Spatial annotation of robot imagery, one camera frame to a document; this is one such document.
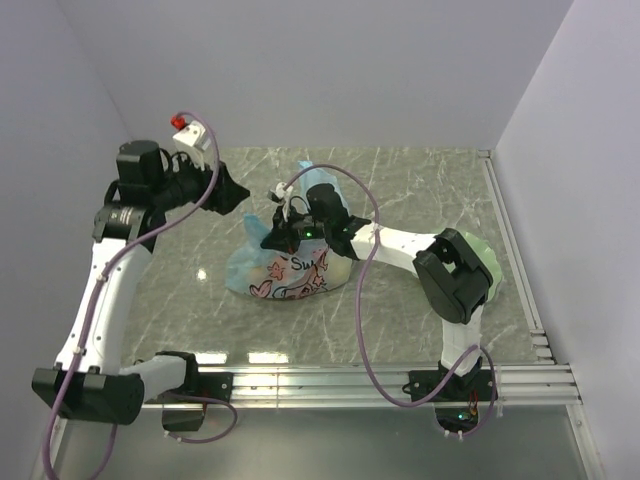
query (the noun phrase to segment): purple cable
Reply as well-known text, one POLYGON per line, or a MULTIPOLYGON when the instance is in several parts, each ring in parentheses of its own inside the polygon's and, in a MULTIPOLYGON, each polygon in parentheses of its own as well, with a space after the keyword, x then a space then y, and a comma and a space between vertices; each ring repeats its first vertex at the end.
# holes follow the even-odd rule
POLYGON ((227 407, 229 410, 231 410, 231 414, 233 415, 233 420, 231 420, 231 424, 227 427, 227 429, 225 431, 223 431, 222 433, 219 433, 217 435, 214 435, 213 437, 209 437, 209 438, 184 438, 181 437, 180 435, 177 435, 173 432, 170 432, 168 435, 171 438, 175 438, 176 440, 178 440, 179 442, 182 443, 191 443, 191 444, 202 444, 202 443, 211 443, 211 442, 215 442, 216 440, 220 440, 222 437, 226 437, 229 433, 231 433, 231 430, 233 430, 233 427, 236 426, 236 423, 238 423, 238 411, 236 410, 236 408, 231 405, 230 403, 227 403, 223 400, 218 400, 216 398, 207 398, 207 397, 192 397, 190 395, 178 395, 175 393, 168 393, 167 395, 169 395, 172 398, 176 398, 178 400, 187 400, 190 402, 199 402, 199 403, 209 403, 212 405, 223 405, 225 407, 227 407))
MULTIPOLYGON (((289 180, 287 182, 287 184, 285 185, 284 189, 286 190, 296 180, 298 180, 302 175, 304 175, 308 171, 314 170, 316 168, 328 168, 330 170, 336 170, 336 171, 346 175, 347 177, 349 177, 354 182, 356 182, 360 186, 360 188, 364 191, 364 193, 367 195, 367 197, 369 197, 369 200, 371 201, 371 205, 373 206, 373 221, 374 221, 374 223, 376 225, 380 225, 380 208, 378 206, 378 202, 376 201, 375 197, 373 196, 373 193, 371 193, 371 190, 369 190, 369 188, 364 184, 364 182, 362 180, 360 180, 353 173, 345 170, 344 168, 338 167, 336 165, 326 164, 326 163, 319 163, 319 164, 316 164, 316 165, 312 165, 312 166, 304 168, 304 169, 300 170, 298 173, 296 173, 291 178, 291 180, 289 180)), ((449 369, 447 374, 440 381, 440 383, 436 386, 436 388, 434 388, 433 391, 430 392, 426 397, 423 397, 420 400, 416 400, 415 402, 403 402, 401 400, 397 400, 396 398, 392 397, 384 389, 384 387, 380 384, 380 382, 376 378, 376 374, 373 371, 373 368, 371 368, 371 362, 369 361, 369 355, 367 354, 367 349, 366 349, 366 346, 364 344, 364 334, 362 332, 362 315, 361 315, 360 312, 361 312, 361 303, 362 303, 362 286, 364 285, 364 279, 365 279, 365 276, 367 275, 367 272, 369 271, 369 268, 371 267, 371 264, 373 263, 373 259, 374 259, 375 255, 376 255, 376 252, 378 251, 379 247, 380 247, 380 231, 376 228, 376 229, 374 229, 374 244, 373 244, 373 248, 371 250, 371 253, 367 257, 366 261, 364 262, 364 266, 362 267, 362 270, 360 270, 360 276, 358 277, 358 283, 356 284, 356 337, 358 339, 358 348, 360 350, 360 355, 362 356, 362 363, 364 365, 365 370, 367 371, 367 375, 369 375, 369 378, 371 379, 371 383, 373 383, 373 386, 376 388, 376 390, 378 390, 380 395, 382 395, 390 403, 392 403, 394 405, 397 405, 398 407, 405 407, 405 408, 418 407, 418 406, 424 405, 428 401, 432 400, 438 393, 440 393, 440 390, 442 390, 444 388, 444 386, 447 384, 447 382, 451 379, 451 377, 454 375, 456 369, 460 366, 460 364, 464 361, 464 359, 467 358, 473 351, 475 351, 476 349, 480 348, 480 350, 482 351, 482 353, 484 353, 484 355, 487 357, 487 360, 489 362, 489 366, 491 368, 491 378, 492 378, 493 387, 491 389, 492 390, 491 401, 489 403, 489 409, 488 409, 486 415, 483 416, 482 420, 480 422, 478 422, 478 425, 476 425, 472 430, 470 430, 470 431, 468 431, 466 433, 463 433, 463 436, 471 435, 472 433, 476 432, 481 426, 483 426, 486 423, 487 419, 491 415, 491 412, 493 411, 493 404, 495 402, 495 396, 496 396, 495 366, 493 364, 493 360, 491 359, 491 356, 489 355, 489 352, 483 346, 471 345, 460 356, 460 358, 458 358, 458 360, 456 360, 456 362, 451 366, 451 368, 449 369)))
MULTIPOLYGON (((177 116, 188 115, 193 119, 197 120, 204 126, 204 128, 207 130, 207 133, 211 137, 211 141, 213 142, 213 146, 216 152, 216 158, 213 164, 213 174, 211 176, 211 181, 209 182, 209 185, 207 186, 207 189, 205 190, 202 197, 200 197, 200 199, 193 205, 193 207, 187 213, 185 213, 182 217, 179 217, 171 222, 167 222, 161 227, 158 227, 155 230, 152 230, 151 232, 148 232, 142 235, 141 237, 135 239, 134 241, 126 245, 118 253, 116 253, 114 257, 111 259, 111 261, 109 261, 109 263, 105 265, 104 270, 102 270, 101 277, 99 277, 99 279, 96 280, 96 284, 93 287, 91 296, 89 297, 89 302, 87 303, 87 310, 84 316, 84 323, 82 324, 82 329, 80 331, 80 335, 78 338, 79 352, 84 351, 85 346, 87 344, 89 331, 91 330, 91 323, 93 322, 93 316, 95 314, 95 310, 98 304, 98 299, 100 298, 100 293, 102 292, 102 287, 106 283, 109 277, 109 274, 113 271, 113 269, 120 262, 120 260, 122 260, 122 258, 131 250, 133 250, 137 245, 140 245, 141 243, 144 243, 147 240, 150 240, 160 235, 161 233, 166 232, 170 228, 175 227, 176 225, 182 223, 191 215, 193 215, 193 213, 195 213, 195 211, 202 206, 202 204, 207 200, 207 198, 209 198, 209 195, 211 195, 211 192, 213 192, 213 189, 216 185, 216 181, 218 180, 218 171, 220 168, 220 151, 218 149, 218 141, 216 140, 215 132, 213 131, 211 126, 196 113, 189 112, 189 111, 182 111, 182 112, 178 112, 176 115, 177 116)), ((58 390, 56 399, 53 402, 53 406, 51 407, 51 415, 49 417, 49 421, 47 422, 47 427, 45 429, 45 437, 42 443, 42 463, 44 466, 45 474, 47 475, 47 478, 49 480, 58 480, 58 477, 53 468, 53 465, 51 464, 51 437, 53 436, 53 429, 55 426, 56 417, 60 412, 62 402, 64 401, 64 396, 67 393, 67 390, 69 389, 69 384, 71 383, 73 374, 78 370, 78 367, 80 366, 81 357, 82 357, 81 353, 74 353, 73 359, 71 360, 71 364, 69 365, 69 370, 67 370, 67 373, 64 376, 62 385, 60 386, 60 390, 58 390)), ((107 462, 109 461, 109 457, 111 456, 111 452, 113 451, 113 444, 115 442, 116 428, 117 426, 114 425, 111 431, 111 435, 109 437, 109 444, 107 445, 106 454, 102 460, 102 463, 99 465, 98 469, 90 477, 91 479, 97 478, 97 476, 100 475, 100 473, 102 473, 102 470, 104 470, 105 466, 107 465, 107 462)))

